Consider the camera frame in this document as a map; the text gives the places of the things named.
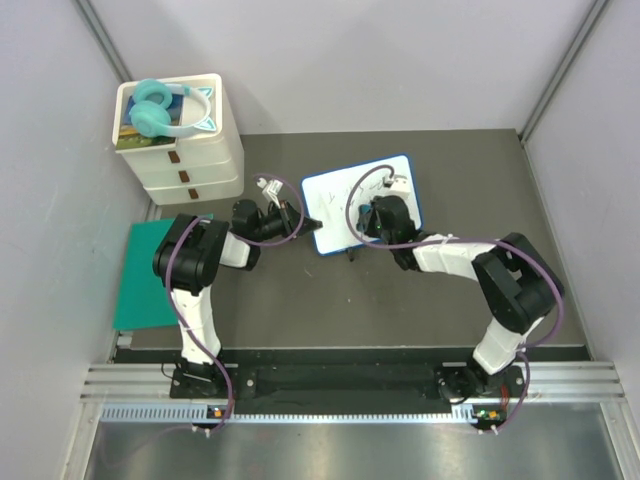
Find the blue framed whiteboard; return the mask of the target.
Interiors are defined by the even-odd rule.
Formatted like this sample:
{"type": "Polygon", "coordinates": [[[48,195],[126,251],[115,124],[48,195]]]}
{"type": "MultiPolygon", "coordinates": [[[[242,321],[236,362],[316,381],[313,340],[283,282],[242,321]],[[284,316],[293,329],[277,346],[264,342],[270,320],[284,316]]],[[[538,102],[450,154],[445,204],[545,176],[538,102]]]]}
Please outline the blue framed whiteboard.
{"type": "Polygon", "coordinates": [[[313,232],[317,252],[322,256],[337,254],[360,242],[352,235],[347,219],[355,223],[358,207],[376,196],[388,195],[391,189],[389,170],[404,178],[408,184],[405,203],[415,226],[423,226],[423,216],[417,195],[413,162],[406,154],[349,165],[339,169],[308,176],[301,181],[301,190],[307,215],[322,223],[313,232]]]}

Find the blue felt eraser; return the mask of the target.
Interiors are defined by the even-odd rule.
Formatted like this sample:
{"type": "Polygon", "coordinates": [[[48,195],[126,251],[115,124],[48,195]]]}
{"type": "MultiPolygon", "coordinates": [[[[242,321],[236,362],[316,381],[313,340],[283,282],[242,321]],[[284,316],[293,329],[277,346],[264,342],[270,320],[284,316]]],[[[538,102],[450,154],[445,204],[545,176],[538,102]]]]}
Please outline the blue felt eraser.
{"type": "Polygon", "coordinates": [[[372,216],[371,204],[361,204],[358,206],[358,218],[356,222],[356,230],[359,232],[366,232],[369,228],[372,216]]]}

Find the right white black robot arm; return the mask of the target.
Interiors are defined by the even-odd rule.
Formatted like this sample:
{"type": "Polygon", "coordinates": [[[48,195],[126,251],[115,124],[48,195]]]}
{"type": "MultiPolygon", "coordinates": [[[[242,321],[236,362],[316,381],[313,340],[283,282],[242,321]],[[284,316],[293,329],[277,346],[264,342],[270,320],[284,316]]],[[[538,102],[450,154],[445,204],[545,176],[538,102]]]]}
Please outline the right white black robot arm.
{"type": "Polygon", "coordinates": [[[416,227],[397,195],[377,196],[359,206],[352,230],[380,241],[403,270],[478,283],[491,321],[466,365],[438,380],[440,395],[451,403],[498,389],[527,337],[564,296],[561,281],[526,236],[511,233],[487,243],[428,233],[416,227]]]}

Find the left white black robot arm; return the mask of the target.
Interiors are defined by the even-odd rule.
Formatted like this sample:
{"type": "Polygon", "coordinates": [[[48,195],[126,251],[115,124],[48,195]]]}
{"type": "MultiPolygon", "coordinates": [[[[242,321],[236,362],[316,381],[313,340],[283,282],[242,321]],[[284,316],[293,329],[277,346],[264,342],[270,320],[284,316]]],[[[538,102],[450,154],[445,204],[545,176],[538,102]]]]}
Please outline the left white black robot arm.
{"type": "Polygon", "coordinates": [[[239,200],[229,222],[188,214],[176,217],[152,264],[177,314],[182,339],[171,379],[172,398],[221,398],[229,392],[230,376],[218,360],[222,344],[211,302],[218,269],[250,271],[269,241],[293,240],[322,227],[321,221],[286,200],[271,201],[266,211],[252,200],[239,200]]]}

